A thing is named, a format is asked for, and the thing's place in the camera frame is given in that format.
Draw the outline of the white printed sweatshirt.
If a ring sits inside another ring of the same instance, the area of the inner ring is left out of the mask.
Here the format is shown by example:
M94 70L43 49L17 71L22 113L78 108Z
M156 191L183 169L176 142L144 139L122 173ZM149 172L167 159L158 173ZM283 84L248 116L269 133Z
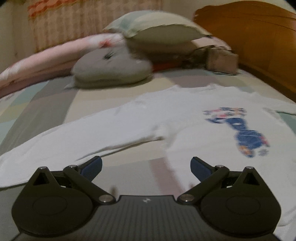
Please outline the white printed sweatshirt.
M278 199L275 234L284 240L295 221L295 134L280 113L295 105L235 87L173 86L145 93L44 131L1 155L1 187L26 183L39 166L60 170L94 155L164 140L173 168L198 156L233 170L253 166Z

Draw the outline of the grey donut cushion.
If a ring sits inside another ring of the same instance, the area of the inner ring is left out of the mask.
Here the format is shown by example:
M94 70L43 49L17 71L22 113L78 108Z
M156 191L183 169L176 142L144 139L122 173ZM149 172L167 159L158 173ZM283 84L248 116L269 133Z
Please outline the grey donut cushion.
M71 69L70 88L109 88L136 84L153 77L152 63L127 47L96 49L81 57Z

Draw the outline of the pink floral folded quilt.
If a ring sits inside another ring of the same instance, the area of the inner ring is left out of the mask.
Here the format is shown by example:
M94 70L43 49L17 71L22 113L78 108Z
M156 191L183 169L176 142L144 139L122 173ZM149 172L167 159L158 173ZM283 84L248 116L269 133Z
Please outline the pink floral folded quilt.
M103 33L84 37L36 53L18 61L1 73L1 97L32 84L69 75L71 68L83 55L95 49L128 45L145 54L184 56L200 47L231 47L217 37L202 37L181 44L143 43L124 38L120 33Z

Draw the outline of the pink leather handbag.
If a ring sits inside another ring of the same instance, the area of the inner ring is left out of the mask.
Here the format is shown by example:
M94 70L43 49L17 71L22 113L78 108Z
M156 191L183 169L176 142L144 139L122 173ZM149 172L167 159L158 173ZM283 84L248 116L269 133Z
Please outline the pink leather handbag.
M196 49L190 57L194 64L203 65L211 72L236 75L238 70L238 54L225 47L206 46Z

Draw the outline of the red folded cloth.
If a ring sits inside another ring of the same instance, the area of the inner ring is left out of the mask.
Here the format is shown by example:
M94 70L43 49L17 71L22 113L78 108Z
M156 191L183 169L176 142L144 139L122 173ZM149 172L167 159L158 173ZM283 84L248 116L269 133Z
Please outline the red folded cloth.
M152 72L160 72L168 69L179 68L182 64L179 62L165 62L165 63L153 63Z

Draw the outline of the wooden headboard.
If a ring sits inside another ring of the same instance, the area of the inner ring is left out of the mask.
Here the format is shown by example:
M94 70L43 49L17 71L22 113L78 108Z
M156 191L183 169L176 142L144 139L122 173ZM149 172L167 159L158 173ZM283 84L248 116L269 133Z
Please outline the wooden headboard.
M295 13L261 1L205 6L193 21L224 40L239 67L295 100Z

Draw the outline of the striped green white pillow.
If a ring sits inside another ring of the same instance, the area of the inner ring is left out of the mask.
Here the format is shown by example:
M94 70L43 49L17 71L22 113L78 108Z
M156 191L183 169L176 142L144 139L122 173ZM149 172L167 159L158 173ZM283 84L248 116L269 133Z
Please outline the striped green white pillow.
M111 22L107 32L152 44L182 44L212 34L181 15L166 11L132 11Z

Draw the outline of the patterned beige curtain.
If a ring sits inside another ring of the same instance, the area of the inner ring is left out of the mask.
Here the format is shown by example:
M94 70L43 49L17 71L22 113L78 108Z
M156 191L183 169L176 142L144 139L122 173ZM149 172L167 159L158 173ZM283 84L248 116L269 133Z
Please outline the patterned beige curtain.
M35 51L103 33L117 18L131 11L161 10L163 2L100 1L29 1L28 20L33 31Z

